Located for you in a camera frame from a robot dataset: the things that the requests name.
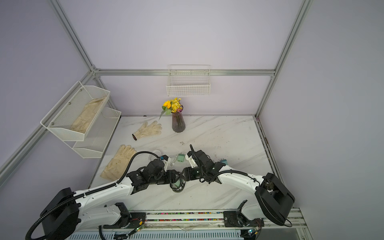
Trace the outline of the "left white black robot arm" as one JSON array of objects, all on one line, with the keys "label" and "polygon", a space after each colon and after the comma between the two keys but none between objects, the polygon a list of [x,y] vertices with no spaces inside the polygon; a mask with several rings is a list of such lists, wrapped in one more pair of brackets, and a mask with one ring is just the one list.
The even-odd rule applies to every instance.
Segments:
[{"label": "left white black robot arm", "polygon": [[125,227],[130,221],[130,213],[117,199],[146,190],[150,185],[169,185],[174,192],[182,191],[185,180],[181,173],[167,170],[168,157],[152,155],[155,159],[147,166],[132,172],[126,168],[119,179],[109,184],[77,192],[71,188],[60,190],[25,238],[33,239],[39,225],[44,230],[42,240],[64,240],[76,231],[103,225]]}]

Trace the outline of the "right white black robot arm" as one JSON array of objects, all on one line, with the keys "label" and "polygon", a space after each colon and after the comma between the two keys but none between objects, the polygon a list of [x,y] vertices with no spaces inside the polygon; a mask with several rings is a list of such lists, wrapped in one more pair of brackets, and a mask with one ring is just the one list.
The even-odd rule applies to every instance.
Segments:
[{"label": "right white black robot arm", "polygon": [[261,211],[263,215],[278,226],[287,225],[288,215],[295,203],[294,195],[287,189],[283,182],[274,174],[256,176],[236,170],[222,162],[213,162],[202,150],[195,151],[190,145],[186,159],[191,167],[183,170],[185,181],[199,180],[202,183],[218,183],[230,185],[242,191],[253,194],[258,204],[250,210],[240,212],[247,220],[247,213]]}]

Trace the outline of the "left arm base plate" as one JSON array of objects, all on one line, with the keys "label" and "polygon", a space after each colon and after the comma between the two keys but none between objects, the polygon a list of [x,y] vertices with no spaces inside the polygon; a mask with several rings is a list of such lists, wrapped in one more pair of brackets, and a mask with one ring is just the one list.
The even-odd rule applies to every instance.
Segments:
[{"label": "left arm base plate", "polygon": [[121,218],[114,225],[103,225],[104,229],[135,229],[140,226],[140,222],[145,222],[147,214],[145,212],[133,212],[122,214]]}]

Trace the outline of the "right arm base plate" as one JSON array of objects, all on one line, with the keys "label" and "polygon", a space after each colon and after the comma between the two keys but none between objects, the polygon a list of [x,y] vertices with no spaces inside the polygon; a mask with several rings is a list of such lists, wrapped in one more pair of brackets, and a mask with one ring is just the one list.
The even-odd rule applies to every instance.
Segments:
[{"label": "right arm base plate", "polygon": [[236,211],[224,211],[224,224],[225,227],[264,227],[265,223],[263,219],[249,220],[242,213]]}]

